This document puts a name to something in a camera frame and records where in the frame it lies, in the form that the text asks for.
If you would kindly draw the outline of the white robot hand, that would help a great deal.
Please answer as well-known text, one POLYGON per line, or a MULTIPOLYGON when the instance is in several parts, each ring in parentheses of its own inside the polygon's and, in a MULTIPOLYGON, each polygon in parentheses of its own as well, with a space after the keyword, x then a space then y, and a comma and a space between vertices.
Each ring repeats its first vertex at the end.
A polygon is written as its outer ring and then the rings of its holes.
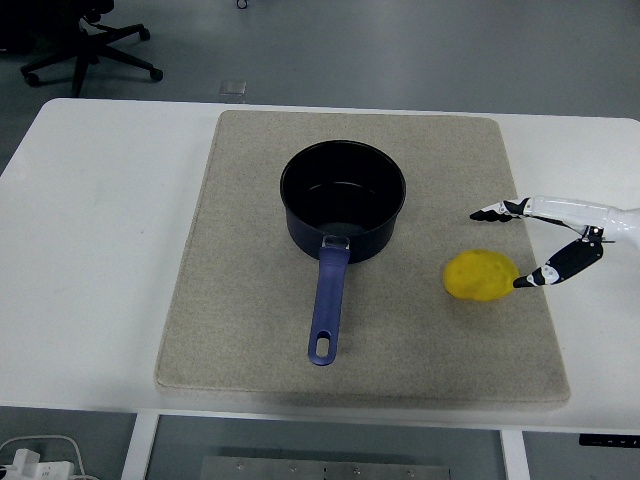
POLYGON ((603 258, 604 245, 625 242, 639 246, 639 211, 622 210, 583 200, 532 196, 502 200, 469 215, 474 221, 509 222, 533 218, 568 228, 578 238, 558 250, 543 265, 513 281, 529 288, 562 283, 603 258))

